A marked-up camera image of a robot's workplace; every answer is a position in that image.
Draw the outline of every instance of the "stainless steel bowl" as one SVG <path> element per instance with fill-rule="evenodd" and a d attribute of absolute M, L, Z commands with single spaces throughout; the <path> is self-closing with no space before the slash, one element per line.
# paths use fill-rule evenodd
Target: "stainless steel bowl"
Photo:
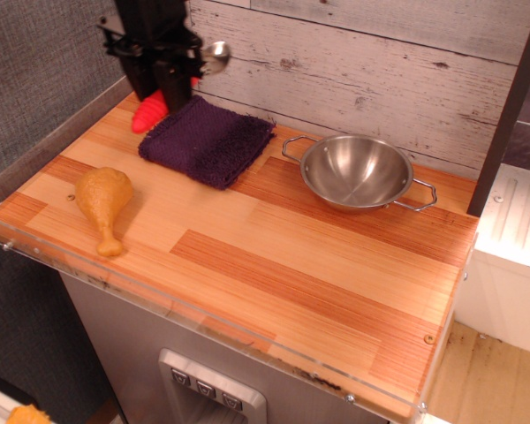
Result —
<path fill-rule="evenodd" d="M 287 146 L 299 139 L 314 141 L 301 159 Z M 336 135 L 322 140 L 300 135 L 283 144 L 283 155 L 300 162 L 308 187 L 330 206 L 345 212 L 364 212 L 396 203 L 421 211 L 437 202 L 435 187 L 413 178 L 406 155 L 391 144 L 364 135 Z M 415 208 L 397 201 L 412 182 L 432 190 L 432 201 Z"/>

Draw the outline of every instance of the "gray fabric wall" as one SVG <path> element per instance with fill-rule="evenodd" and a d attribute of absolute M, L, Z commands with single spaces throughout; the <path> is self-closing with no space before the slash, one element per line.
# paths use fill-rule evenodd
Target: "gray fabric wall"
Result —
<path fill-rule="evenodd" d="M 0 0 L 0 172 L 119 80 L 99 17 L 111 0 Z M 0 377 L 59 423 L 110 394 L 58 273 L 0 249 Z"/>

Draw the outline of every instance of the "metal spoon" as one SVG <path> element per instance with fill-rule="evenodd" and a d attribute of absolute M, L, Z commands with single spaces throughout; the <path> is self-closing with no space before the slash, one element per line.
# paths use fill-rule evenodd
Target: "metal spoon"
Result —
<path fill-rule="evenodd" d="M 226 42 L 215 42 L 206 47 L 202 52 L 202 60 L 205 64 L 201 67 L 202 73 L 214 75 L 225 69 L 230 61 L 230 45 Z"/>

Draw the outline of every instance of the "wooden floor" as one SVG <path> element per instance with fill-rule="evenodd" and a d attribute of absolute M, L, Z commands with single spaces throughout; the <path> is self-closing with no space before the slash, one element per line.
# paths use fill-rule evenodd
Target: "wooden floor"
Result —
<path fill-rule="evenodd" d="M 530 423 L 530 352 L 454 322 L 428 411 L 452 424 Z"/>
<path fill-rule="evenodd" d="M 86 424 L 112 424 L 116 418 L 117 407 L 111 400 L 108 400 L 87 420 Z"/>

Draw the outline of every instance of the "orange toy object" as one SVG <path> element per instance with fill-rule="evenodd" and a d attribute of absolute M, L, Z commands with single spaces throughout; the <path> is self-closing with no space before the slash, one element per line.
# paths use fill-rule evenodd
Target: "orange toy object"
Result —
<path fill-rule="evenodd" d="M 5 424 L 50 424 L 49 416 L 33 405 L 18 406 L 11 410 Z"/>
<path fill-rule="evenodd" d="M 199 80 L 192 77 L 191 85 L 194 87 Z M 135 111 L 132 118 L 132 131 L 136 134 L 144 133 L 167 115 L 169 115 L 169 108 L 163 98 L 163 92 L 156 90 L 152 95 L 143 99 L 140 107 Z"/>
<path fill-rule="evenodd" d="M 77 205 L 102 236 L 96 247 L 99 255 L 118 256 L 122 253 L 122 243 L 114 238 L 114 221 L 132 196 L 130 179 L 124 172 L 112 168 L 90 170 L 77 181 Z"/>

